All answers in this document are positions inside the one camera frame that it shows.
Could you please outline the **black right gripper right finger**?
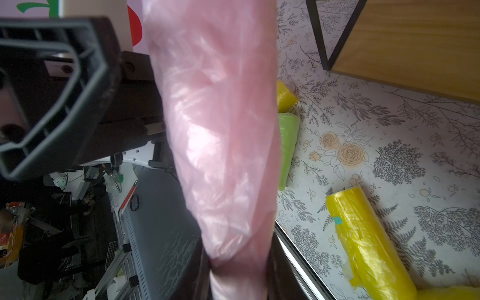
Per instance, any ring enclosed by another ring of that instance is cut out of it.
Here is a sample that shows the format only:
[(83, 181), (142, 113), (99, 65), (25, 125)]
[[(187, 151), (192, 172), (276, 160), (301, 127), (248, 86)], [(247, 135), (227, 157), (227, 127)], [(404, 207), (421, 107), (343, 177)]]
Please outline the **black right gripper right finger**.
[(335, 300), (286, 231), (276, 222), (267, 267), (269, 300)]

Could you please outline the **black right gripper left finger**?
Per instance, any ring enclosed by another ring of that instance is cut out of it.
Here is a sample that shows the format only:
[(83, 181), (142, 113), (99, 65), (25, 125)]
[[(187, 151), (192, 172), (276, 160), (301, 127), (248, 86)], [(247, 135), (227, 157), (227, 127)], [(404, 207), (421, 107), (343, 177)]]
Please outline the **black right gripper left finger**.
[(211, 300), (210, 261), (201, 241), (196, 243), (191, 259), (171, 300)]

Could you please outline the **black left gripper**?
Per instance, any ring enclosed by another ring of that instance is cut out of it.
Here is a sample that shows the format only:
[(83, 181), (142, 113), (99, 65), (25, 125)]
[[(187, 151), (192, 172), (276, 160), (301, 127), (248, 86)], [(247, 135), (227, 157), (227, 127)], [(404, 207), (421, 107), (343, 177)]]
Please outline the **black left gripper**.
[(175, 167), (150, 57), (121, 54), (107, 17), (3, 18), (1, 84), (25, 132), (1, 146), (8, 180), (77, 164)]

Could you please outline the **green trash bag roll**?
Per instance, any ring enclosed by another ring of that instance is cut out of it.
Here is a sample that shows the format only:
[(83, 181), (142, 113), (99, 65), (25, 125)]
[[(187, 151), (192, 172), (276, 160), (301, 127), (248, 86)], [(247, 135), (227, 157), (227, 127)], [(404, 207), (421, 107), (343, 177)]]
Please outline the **green trash bag roll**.
[(279, 129), (281, 133), (282, 164), (279, 177), (278, 190), (283, 191), (286, 187), (291, 161), (295, 153), (301, 119), (292, 113), (279, 113)]

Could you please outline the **pink trash bag roll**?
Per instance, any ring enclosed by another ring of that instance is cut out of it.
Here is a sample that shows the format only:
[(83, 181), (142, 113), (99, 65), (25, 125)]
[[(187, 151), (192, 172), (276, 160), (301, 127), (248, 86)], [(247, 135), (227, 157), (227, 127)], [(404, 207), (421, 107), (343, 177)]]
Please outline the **pink trash bag roll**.
[(216, 300), (265, 300), (281, 137), (275, 1), (144, 1), (186, 207)]

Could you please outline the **three-tier wooden shelf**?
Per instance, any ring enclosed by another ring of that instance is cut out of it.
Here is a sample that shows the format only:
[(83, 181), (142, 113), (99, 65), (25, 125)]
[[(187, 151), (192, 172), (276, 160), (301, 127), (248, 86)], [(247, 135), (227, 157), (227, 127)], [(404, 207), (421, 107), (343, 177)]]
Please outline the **three-tier wooden shelf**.
[(327, 53), (315, 1), (306, 3), (322, 68), (478, 104), (478, 1), (359, 1)]

